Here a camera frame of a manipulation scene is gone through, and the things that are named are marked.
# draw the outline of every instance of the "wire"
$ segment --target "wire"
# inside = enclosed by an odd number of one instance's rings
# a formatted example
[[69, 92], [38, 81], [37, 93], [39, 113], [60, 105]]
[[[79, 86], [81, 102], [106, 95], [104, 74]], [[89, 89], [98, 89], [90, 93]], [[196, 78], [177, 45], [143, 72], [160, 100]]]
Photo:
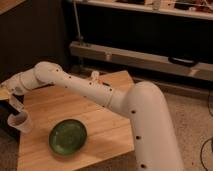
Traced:
[[207, 169], [207, 167], [205, 166], [205, 164], [203, 162], [203, 149], [209, 141], [213, 142], [213, 137], [204, 141], [204, 143], [201, 146], [201, 150], [200, 150], [200, 162], [201, 162], [201, 165], [203, 166], [203, 168], [205, 169], [205, 171], [209, 171], [209, 170]]
[[79, 17], [78, 17], [76, 0], [73, 0], [73, 8], [74, 8], [75, 22], [76, 22], [76, 27], [77, 27], [77, 32], [78, 32], [78, 40], [79, 40], [79, 43], [82, 43], [83, 42], [83, 36], [81, 35], [81, 28], [80, 28], [80, 24], [79, 24]]
[[211, 110], [211, 100], [213, 100], [213, 99], [211, 99], [211, 90], [209, 90], [209, 95], [208, 95], [208, 109], [209, 109], [209, 114], [213, 117], [213, 112], [212, 112], [212, 110]]

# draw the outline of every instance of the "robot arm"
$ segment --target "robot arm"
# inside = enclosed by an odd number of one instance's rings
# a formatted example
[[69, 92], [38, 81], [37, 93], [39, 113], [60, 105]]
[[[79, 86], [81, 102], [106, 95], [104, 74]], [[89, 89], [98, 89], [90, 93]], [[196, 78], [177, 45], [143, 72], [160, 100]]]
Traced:
[[65, 73], [53, 63], [40, 62], [33, 69], [2, 83], [9, 92], [26, 92], [55, 84], [72, 89], [131, 122], [138, 170], [183, 171], [172, 120], [160, 89], [150, 82], [138, 83], [122, 92], [112, 87]]

